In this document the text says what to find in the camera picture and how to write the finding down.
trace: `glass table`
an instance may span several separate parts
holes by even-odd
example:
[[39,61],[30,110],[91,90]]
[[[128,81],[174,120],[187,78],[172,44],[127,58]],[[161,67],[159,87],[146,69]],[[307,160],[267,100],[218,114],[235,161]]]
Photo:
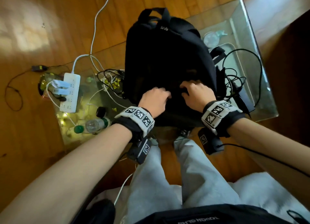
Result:
[[[212,34],[214,36],[214,34],[216,34],[218,38],[213,37],[215,40],[212,40],[212,42],[217,46],[221,46],[226,53],[234,49],[244,48],[253,51],[260,57],[243,0],[235,0],[226,3],[214,9],[189,17],[187,21],[192,23],[196,29],[199,30],[202,39],[204,39],[206,35],[210,36],[210,34]],[[124,42],[99,51],[93,54],[93,56],[99,60],[102,68],[119,70],[125,69],[125,51],[126,43]],[[93,59],[93,61],[97,69],[101,71],[99,63],[95,59]],[[67,67],[71,70],[72,63],[67,65]],[[257,102],[260,87],[260,64],[257,58],[248,52],[238,51],[227,58],[225,67],[235,69],[240,77],[246,77],[246,83],[244,85],[246,92],[253,103]],[[95,119],[97,107],[104,106],[107,109],[106,117],[113,120],[114,116],[124,109],[118,104],[125,107],[132,105],[128,100],[116,97],[113,92],[109,91],[111,97],[114,99],[113,101],[109,97],[107,91],[103,89],[102,83],[95,75],[97,72],[94,71],[95,69],[90,57],[80,58],[75,66],[75,73],[81,75],[76,113],[64,113],[55,107],[56,117],[59,122],[65,150],[67,152],[94,137],[92,134],[74,133],[74,125],[68,119],[68,116],[75,124],[83,124],[87,120]],[[261,98],[255,110],[251,112],[251,117],[255,121],[261,121],[277,116],[277,107],[263,68]],[[175,132],[175,129],[170,127],[154,128],[152,130],[155,137],[159,140],[164,140],[164,142],[175,139],[176,134],[173,132]]]

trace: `water bottle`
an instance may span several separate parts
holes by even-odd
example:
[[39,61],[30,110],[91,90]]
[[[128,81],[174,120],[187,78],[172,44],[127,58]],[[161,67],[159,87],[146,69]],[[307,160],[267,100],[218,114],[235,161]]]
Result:
[[103,128],[110,126],[111,122],[108,118],[100,118],[86,121],[85,125],[77,125],[74,127],[75,133],[95,133]]

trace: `backpack handle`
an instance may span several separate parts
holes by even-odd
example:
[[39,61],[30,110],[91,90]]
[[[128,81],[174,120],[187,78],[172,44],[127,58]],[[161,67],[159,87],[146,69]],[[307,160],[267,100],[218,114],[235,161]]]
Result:
[[139,15],[138,21],[140,21],[140,22],[149,21],[149,16],[150,16],[152,11],[156,11],[157,13],[159,13],[161,15],[161,19],[163,21],[165,21],[167,24],[170,23],[171,16],[170,16],[169,11],[167,10],[167,8],[145,9]]

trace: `white power strip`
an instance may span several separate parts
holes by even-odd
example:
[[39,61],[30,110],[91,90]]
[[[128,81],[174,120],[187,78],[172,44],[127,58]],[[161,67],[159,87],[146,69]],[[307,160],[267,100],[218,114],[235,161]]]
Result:
[[70,84],[68,88],[69,94],[66,95],[66,101],[60,102],[60,110],[66,113],[75,113],[77,108],[78,90],[80,88],[81,76],[72,73],[64,74],[64,82]]

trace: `black backpack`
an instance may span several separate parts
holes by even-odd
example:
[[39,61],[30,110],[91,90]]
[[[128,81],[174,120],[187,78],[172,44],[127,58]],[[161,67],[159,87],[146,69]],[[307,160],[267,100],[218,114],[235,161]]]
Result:
[[[162,18],[150,16],[152,11]],[[209,53],[191,23],[171,17],[166,8],[145,9],[127,34],[124,97],[138,104],[146,91],[164,87],[171,92],[172,99],[167,101],[166,110],[156,118],[155,125],[203,127],[202,114],[185,104],[181,93],[186,89],[179,86],[183,81],[200,80],[222,100],[226,95],[225,73],[215,67],[215,62],[224,57],[220,47]]]

